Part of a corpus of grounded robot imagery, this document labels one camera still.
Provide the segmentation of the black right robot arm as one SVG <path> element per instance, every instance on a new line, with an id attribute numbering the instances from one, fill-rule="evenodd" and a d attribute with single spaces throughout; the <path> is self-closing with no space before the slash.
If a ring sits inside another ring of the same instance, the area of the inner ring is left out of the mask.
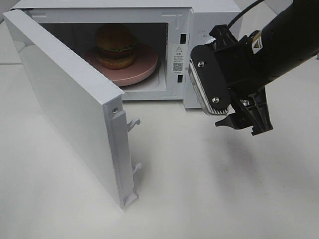
<path id="1" fill-rule="evenodd" d="M 211 30 L 234 109 L 216 126 L 251 127 L 253 135 L 272 129 L 265 86 L 318 54 L 318 11 L 316 0 L 295 0 L 262 30 L 240 40 L 227 25 Z"/>

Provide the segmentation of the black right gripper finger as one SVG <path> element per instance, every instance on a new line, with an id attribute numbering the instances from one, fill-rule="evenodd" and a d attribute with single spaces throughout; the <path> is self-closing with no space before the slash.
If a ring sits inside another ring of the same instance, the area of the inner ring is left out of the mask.
<path id="1" fill-rule="evenodd" d="M 226 126 L 240 130 L 252 127 L 252 135 L 258 135 L 273 129 L 265 87 L 250 94 L 229 90 L 231 106 L 234 113 L 215 123 L 215 126 Z"/>
<path id="2" fill-rule="evenodd" d="M 216 25 L 210 31 L 209 35 L 214 38 L 208 47 L 212 51 L 219 51 L 230 47 L 238 46 L 247 42 L 247 36 L 244 35 L 240 40 L 237 40 L 231 33 L 227 25 Z"/>

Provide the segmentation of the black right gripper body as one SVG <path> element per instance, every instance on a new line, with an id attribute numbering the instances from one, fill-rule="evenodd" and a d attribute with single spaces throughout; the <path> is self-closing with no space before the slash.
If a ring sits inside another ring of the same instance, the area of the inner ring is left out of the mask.
<path id="1" fill-rule="evenodd" d="M 214 55 L 225 77 L 228 93 L 235 90 L 250 94 L 264 87 L 265 79 L 262 70 L 256 66 L 253 57 L 260 53 L 263 47 L 260 34 L 247 36 L 247 42 L 238 46 L 215 51 Z"/>

